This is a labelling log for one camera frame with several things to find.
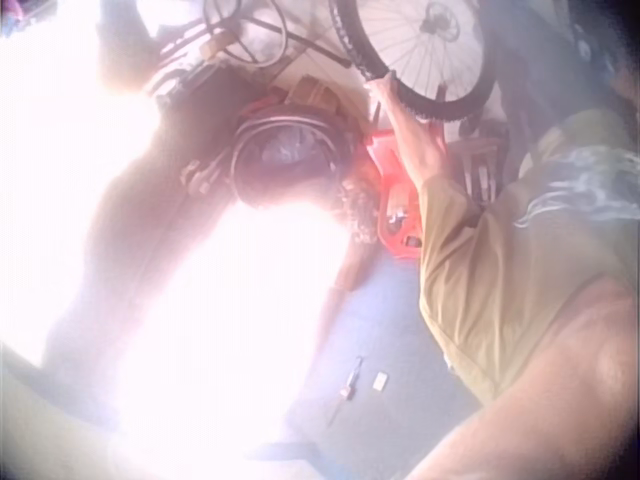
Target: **screwdriver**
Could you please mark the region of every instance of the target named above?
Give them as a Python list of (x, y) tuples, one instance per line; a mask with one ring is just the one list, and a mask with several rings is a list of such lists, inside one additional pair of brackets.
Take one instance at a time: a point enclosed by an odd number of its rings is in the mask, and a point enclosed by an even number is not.
[(356, 358), (356, 366), (353, 368), (353, 370), (351, 370), (351, 373), (349, 374), (349, 378), (347, 379), (347, 383), (345, 384), (345, 386), (340, 389), (340, 398), (338, 399), (338, 403), (333, 409), (333, 413), (331, 414), (331, 417), (327, 422), (328, 427), (330, 427), (333, 424), (333, 421), (338, 416), (338, 412), (340, 411), (340, 408), (342, 407), (342, 405), (344, 405), (345, 402), (350, 401), (353, 398), (353, 395), (356, 393), (356, 382), (358, 381), (358, 377), (360, 376), (360, 368), (362, 367), (362, 360), (363, 360), (362, 357)]

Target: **wheel hub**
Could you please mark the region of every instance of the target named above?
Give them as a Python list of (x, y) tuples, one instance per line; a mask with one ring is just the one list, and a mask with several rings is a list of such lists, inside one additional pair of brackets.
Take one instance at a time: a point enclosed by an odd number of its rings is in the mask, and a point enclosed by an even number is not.
[(445, 42), (455, 42), (460, 37), (460, 25), (453, 11), (440, 2), (427, 5), (420, 31), (428, 35), (438, 35)]

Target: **red container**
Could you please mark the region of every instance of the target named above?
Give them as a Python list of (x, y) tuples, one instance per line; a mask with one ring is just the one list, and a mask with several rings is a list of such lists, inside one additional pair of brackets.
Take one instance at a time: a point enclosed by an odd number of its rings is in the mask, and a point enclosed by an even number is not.
[[(381, 176), (378, 212), (380, 241), (396, 258), (420, 258), (423, 232), (418, 191), (398, 158), (393, 130), (372, 135), (367, 150)], [(389, 219), (390, 202), (402, 212), (397, 230)]]

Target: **blue floor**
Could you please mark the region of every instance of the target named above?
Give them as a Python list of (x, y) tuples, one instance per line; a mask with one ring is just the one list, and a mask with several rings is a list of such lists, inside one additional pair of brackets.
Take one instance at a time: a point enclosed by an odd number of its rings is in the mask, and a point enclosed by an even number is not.
[[(449, 373), (418, 309), (415, 263), (384, 251), (347, 297), (289, 421), (349, 478), (403, 478), (443, 436), (478, 408)], [(327, 421), (357, 356), (354, 399)], [(378, 372), (386, 387), (373, 390)]]

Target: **hand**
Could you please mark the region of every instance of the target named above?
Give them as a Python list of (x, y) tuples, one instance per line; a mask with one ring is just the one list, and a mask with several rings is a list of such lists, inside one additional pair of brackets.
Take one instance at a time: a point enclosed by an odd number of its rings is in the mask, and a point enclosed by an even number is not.
[(383, 78), (371, 80), (365, 84), (365, 88), (387, 110), (389, 106), (398, 104), (398, 80), (394, 70), (389, 71)]

